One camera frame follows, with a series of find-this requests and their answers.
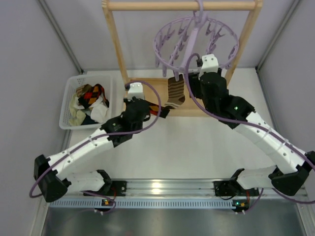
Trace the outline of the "red black argyle sock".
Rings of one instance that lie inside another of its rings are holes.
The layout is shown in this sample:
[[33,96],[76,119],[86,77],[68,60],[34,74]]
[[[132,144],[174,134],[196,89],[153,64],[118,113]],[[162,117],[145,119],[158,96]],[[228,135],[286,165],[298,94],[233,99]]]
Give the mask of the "red black argyle sock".
[[79,104],[83,105],[85,109],[90,108],[93,103],[95,103],[98,99],[104,101],[107,107],[109,107],[109,100],[105,96],[105,89],[102,85],[96,84],[92,86],[92,88],[86,92],[84,95],[78,98]]

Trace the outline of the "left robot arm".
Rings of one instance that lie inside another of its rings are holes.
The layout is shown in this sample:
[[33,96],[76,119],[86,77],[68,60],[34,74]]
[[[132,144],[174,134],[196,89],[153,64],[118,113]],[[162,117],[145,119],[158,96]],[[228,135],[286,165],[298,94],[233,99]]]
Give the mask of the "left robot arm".
[[96,155],[130,140],[133,134],[143,130],[143,123],[151,115],[166,118],[169,113],[167,107],[159,107],[141,98],[124,99],[124,102],[125,111],[102,124],[89,137],[58,154],[40,155],[34,160],[35,184],[46,202],[80,191],[105,195],[112,186],[112,179],[105,170],[76,173],[75,169]]

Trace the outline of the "purple round clip hanger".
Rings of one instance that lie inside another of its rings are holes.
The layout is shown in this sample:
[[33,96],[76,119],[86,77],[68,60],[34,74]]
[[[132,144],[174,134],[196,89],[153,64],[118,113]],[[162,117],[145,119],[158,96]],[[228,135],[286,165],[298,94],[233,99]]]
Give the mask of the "purple round clip hanger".
[[[202,6],[203,1],[198,0],[197,3],[199,6],[198,11],[193,11],[193,14],[190,16],[167,23],[155,35],[153,40],[155,67],[162,67],[163,77],[166,77],[166,71],[168,69],[173,71],[175,78],[178,78],[179,74],[183,73],[188,58],[194,53],[197,37],[204,25],[207,26],[205,36],[209,37],[204,53],[205,55],[213,54],[217,47],[217,41],[226,36],[225,33],[221,33],[222,30],[226,31],[226,33],[231,35],[235,40],[227,57],[227,61],[221,63],[219,68],[229,69],[239,51],[240,42],[237,34],[225,23],[209,17],[205,8]],[[169,59],[164,59],[162,57],[162,48],[165,43],[175,35],[178,36],[178,39],[175,42],[174,49],[169,51]]]

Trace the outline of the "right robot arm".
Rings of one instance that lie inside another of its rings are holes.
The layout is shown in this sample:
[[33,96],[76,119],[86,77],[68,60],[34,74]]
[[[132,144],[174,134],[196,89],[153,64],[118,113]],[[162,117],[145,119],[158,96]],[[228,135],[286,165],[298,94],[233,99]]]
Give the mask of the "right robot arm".
[[184,78],[191,98],[204,113],[249,139],[274,162],[266,168],[237,169],[227,184],[232,191],[271,188],[283,197],[294,196],[315,166],[314,151],[305,152],[291,144],[246,99],[230,94],[220,73],[192,72]]

